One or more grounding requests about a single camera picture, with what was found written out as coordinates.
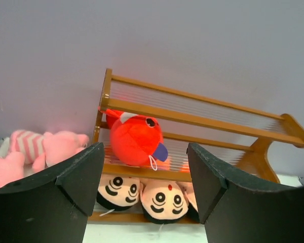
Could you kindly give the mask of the doll plush orange cap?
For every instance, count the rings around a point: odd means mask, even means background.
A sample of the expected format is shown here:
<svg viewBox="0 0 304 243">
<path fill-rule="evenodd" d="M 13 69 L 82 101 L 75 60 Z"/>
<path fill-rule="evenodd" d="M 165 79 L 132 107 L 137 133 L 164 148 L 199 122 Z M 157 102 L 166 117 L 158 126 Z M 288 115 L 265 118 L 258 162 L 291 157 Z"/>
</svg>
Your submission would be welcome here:
<svg viewBox="0 0 304 243">
<path fill-rule="evenodd" d="M 136 177 L 101 175 L 96 201 L 104 208 L 125 211 L 139 202 L 140 180 Z"/>
</svg>

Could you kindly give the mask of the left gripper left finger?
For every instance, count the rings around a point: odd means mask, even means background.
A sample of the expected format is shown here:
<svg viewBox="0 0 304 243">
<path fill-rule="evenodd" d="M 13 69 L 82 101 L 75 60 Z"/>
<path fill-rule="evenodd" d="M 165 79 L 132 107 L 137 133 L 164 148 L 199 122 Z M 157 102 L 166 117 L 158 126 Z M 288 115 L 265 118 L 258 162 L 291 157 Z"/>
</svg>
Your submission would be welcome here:
<svg viewBox="0 0 304 243">
<path fill-rule="evenodd" d="M 97 142 L 0 188 L 0 242 L 82 242 L 103 163 Z"/>
</svg>

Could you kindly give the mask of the red fish plush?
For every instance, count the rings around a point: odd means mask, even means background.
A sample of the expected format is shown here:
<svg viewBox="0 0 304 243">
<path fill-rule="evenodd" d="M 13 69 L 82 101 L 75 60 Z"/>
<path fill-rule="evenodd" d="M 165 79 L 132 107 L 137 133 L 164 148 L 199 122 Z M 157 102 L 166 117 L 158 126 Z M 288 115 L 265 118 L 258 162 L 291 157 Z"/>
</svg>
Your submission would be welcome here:
<svg viewBox="0 0 304 243">
<path fill-rule="evenodd" d="M 122 163 L 156 171 L 157 162 L 167 160 L 168 150 L 156 118 L 109 108 L 103 113 L 110 128 L 112 151 Z"/>
</svg>

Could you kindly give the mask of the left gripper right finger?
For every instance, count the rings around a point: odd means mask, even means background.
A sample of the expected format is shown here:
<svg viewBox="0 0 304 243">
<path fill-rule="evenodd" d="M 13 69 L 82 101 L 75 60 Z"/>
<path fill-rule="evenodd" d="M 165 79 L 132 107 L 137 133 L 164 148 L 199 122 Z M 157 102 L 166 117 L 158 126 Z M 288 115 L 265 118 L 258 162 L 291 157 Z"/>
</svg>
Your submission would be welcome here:
<svg viewBox="0 0 304 243">
<path fill-rule="evenodd" d="M 248 174 L 196 143 L 187 155 L 209 242 L 304 242 L 304 186 Z"/>
</svg>

